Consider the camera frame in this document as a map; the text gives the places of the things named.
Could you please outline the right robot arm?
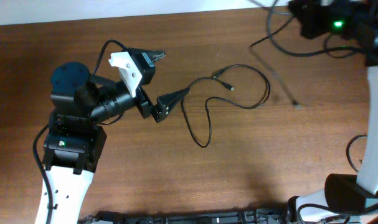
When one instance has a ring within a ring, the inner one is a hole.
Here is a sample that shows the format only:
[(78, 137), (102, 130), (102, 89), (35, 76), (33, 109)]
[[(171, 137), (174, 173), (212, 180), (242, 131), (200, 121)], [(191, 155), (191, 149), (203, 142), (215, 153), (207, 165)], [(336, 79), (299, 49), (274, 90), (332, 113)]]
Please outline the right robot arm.
[(320, 223), (340, 218), (348, 223), (378, 213), (378, 1), (290, 1), (288, 8), (306, 39), (331, 34), (356, 41), (356, 46), (341, 50), (365, 56), (368, 84), (362, 164), (352, 166), (353, 174), (328, 175), (324, 187), (312, 194), (293, 197), (292, 220)]

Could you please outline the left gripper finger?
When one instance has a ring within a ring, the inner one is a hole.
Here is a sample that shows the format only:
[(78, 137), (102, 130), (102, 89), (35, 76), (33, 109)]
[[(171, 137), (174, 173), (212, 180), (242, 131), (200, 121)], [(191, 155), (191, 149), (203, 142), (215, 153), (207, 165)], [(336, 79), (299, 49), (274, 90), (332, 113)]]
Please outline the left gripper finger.
[(163, 59), (166, 56), (165, 50), (149, 50), (147, 51), (148, 57), (153, 63)]
[(165, 120), (174, 107), (190, 92), (190, 88), (159, 96), (154, 106), (153, 117), (157, 123)]

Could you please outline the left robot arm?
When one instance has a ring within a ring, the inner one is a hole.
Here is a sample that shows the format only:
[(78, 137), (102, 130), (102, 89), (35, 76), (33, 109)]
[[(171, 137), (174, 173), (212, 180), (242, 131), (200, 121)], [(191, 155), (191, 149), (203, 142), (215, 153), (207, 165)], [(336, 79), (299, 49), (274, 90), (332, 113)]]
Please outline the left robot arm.
[(119, 71), (115, 82), (90, 73), (80, 62), (65, 63), (51, 76), (55, 106), (45, 127), (42, 196), (36, 223), (77, 223), (106, 141), (105, 121), (138, 108), (143, 118), (161, 122), (189, 89), (167, 93), (152, 104), (143, 86), (151, 82), (163, 50), (129, 48), (110, 55)]

